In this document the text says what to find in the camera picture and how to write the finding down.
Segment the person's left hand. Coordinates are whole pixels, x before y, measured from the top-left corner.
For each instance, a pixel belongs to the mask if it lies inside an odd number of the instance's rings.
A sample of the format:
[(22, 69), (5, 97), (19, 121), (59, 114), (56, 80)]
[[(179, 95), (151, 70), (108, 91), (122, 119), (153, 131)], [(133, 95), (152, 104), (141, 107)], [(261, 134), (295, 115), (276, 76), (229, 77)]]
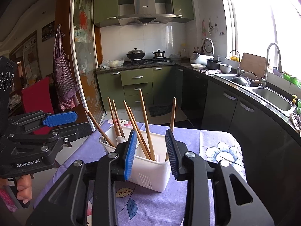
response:
[(26, 204), (32, 199), (32, 180), (31, 175), (21, 176), (16, 183), (17, 195), (16, 198)]

